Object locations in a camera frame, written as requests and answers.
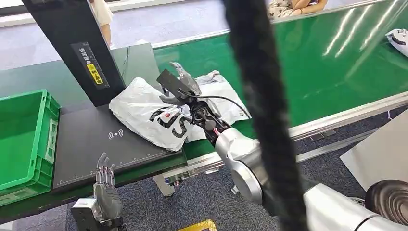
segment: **white panel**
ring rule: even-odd
[[[340,159],[366,191],[381,180],[408,182],[408,110]]]

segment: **human hand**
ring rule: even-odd
[[[301,10],[301,9],[297,9],[297,10],[294,10],[294,11],[292,12],[291,16],[298,16],[298,15],[301,15],[301,14],[302,14],[302,10]]]

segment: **black cable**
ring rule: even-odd
[[[265,1],[223,2],[231,47],[271,185],[271,190],[263,188],[263,206],[277,213],[284,231],[307,231],[303,190],[287,130],[287,105]],[[265,197],[273,201],[275,208],[265,204]]]
[[[227,97],[217,96],[217,95],[195,96],[195,95],[190,95],[190,94],[188,94],[187,92],[185,92],[185,91],[183,91],[183,90],[181,90],[181,89],[179,89],[179,91],[180,91],[181,93],[183,93],[183,94],[189,96],[189,97],[193,97],[193,98],[196,98],[196,99],[217,98],[217,99],[228,100],[228,101],[230,101],[231,103],[235,104],[237,107],[239,107],[239,108],[245,113],[245,115],[246,115],[246,117],[248,117],[248,119],[251,118],[251,117],[249,116],[249,113],[248,113],[247,111],[245,111],[245,110],[243,109],[243,107],[241,107],[239,104],[237,104],[237,102],[235,102],[234,100],[229,99],[229,98],[227,98]]]
[[[122,64],[122,66],[125,66],[125,64],[126,64],[126,66],[123,68],[123,71],[122,71],[122,77],[124,77],[124,74],[126,73],[126,70],[127,70],[127,66],[129,66],[128,65],[128,59],[129,59],[129,54],[130,54],[130,46],[127,46],[128,48],[127,48],[127,55],[126,55],[126,57],[125,57],[125,60],[123,61],[123,64]]]

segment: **robotic hand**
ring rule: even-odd
[[[103,153],[96,168],[94,198],[81,198],[71,208],[79,231],[126,231],[121,213],[122,202],[115,187],[114,168],[108,168],[109,158]]]
[[[173,94],[161,96],[162,101],[189,106],[193,124],[205,131],[241,195],[262,205],[271,216],[275,215],[280,203],[273,197],[273,185],[265,171],[267,163],[262,162],[258,141],[223,121],[217,107],[209,99],[200,97],[199,86],[191,75],[180,64],[171,65],[180,77],[176,78],[168,70],[161,73],[157,81]],[[367,210],[326,185],[302,180],[307,222],[312,231],[408,231],[408,227]]]

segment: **sticker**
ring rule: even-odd
[[[96,89],[101,90],[109,87],[109,83],[103,74],[101,67],[99,67],[88,42],[79,42],[71,44],[82,65],[92,79]]]
[[[190,227],[183,228],[179,231],[217,231],[217,229],[212,220],[206,220]]]

